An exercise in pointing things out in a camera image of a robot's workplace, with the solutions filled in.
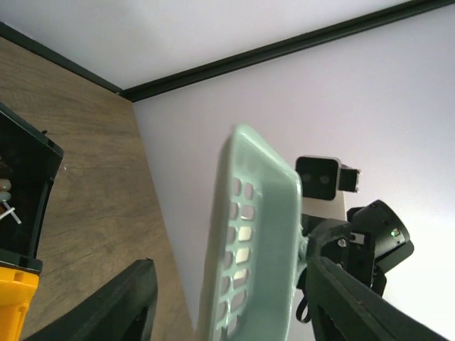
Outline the light blue slotted scoop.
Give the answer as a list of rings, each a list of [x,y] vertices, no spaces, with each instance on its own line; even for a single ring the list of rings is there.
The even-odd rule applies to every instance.
[[[197,340],[285,340],[306,268],[297,172],[249,125],[218,156]]]

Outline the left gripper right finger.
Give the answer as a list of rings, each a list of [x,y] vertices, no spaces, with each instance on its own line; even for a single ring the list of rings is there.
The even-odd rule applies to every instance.
[[[309,259],[306,279],[316,340],[444,340],[325,257]]]

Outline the orange candy bin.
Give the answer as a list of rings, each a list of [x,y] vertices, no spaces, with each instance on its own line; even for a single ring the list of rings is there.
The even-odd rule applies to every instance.
[[[38,274],[1,267],[1,341],[19,340],[38,283]]]

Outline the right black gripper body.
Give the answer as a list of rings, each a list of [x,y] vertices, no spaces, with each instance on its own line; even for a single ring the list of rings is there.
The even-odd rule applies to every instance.
[[[383,270],[375,264],[370,234],[354,233],[351,224],[345,220],[311,215],[303,215],[301,224],[305,237],[328,234],[328,240],[321,247],[321,256],[330,259],[374,293],[383,295],[387,279]]]

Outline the black candy bin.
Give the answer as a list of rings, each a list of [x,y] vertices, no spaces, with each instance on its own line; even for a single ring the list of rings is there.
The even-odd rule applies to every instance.
[[[14,211],[1,219],[1,265],[39,274],[38,259],[46,206],[63,159],[63,149],[1,104],[1,179],[11,183]]]

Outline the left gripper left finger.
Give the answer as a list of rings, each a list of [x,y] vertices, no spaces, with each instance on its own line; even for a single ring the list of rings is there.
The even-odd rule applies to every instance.
[[[150,340],[159,287],[154,261],[134,261],[28,340]]]

